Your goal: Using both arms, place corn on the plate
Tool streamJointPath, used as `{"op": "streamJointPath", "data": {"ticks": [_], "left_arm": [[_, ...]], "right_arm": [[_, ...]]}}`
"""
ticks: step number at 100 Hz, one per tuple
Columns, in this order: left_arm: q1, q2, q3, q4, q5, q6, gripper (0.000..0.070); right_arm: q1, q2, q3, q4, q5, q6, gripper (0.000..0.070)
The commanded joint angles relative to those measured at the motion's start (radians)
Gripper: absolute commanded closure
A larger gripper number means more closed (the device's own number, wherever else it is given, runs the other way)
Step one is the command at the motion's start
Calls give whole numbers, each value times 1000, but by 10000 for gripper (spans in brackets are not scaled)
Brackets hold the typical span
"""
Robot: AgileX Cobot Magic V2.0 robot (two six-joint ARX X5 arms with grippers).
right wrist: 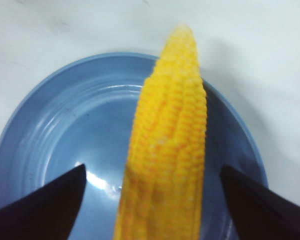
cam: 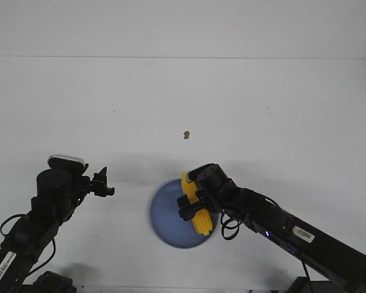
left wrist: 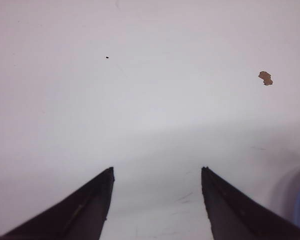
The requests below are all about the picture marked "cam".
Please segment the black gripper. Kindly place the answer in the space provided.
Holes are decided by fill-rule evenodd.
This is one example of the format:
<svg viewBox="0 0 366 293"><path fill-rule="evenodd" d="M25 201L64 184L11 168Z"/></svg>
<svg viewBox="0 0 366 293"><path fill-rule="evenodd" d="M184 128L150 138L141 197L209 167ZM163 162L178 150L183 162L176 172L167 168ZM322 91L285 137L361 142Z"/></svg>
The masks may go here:
<svg viewBox="0 0 366 293"><path fill-rule="evenodd" d="M87 193L94 193L95 196L112 196L115 194L115 188L107 186L107 167L103 167L98 173L94 173L93 181L87 187Z"/></svg>
<svg viewBox="0 0 366 293"><path fill-rule="evenodd" d="M177 203L179 206L179 216L184 221L189 221L194 218L196 213L202 208L215 213L214 206L214 196L215 192L211 189L204 189L202 187L198 187L195 191L196 197L199 201L191 203L188 199L188 196L183 195L177 199Z"/></svg>

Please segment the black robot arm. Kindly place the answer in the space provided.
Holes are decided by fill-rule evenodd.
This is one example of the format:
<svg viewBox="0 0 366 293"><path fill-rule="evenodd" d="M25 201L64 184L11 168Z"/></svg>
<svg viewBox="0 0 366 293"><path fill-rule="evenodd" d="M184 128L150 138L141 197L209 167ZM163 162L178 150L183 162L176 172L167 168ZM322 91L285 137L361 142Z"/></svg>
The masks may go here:
<svg viewBox="0 0 366 293"><path fill-rule="evenodd" d="M0 244L0 292L16 292L32 273L46 246L54 242L60 226L68 221L85 196L93 192L106 197L107 169L89 178L63 168L49 168L36 179L37 194L31 210L20 216Z"/></svg>
<svg viewBox="0 0 366 293"><path fill-rule="evenodd" d="M232 230L232 240L241 225L326 277L343 292L366 292L366 254L326 234L285 211L271 198L239 187L218 164L209 163L181 176L183 195L179 215L194 219L201 211L221 215L221 229Z"/></svg>

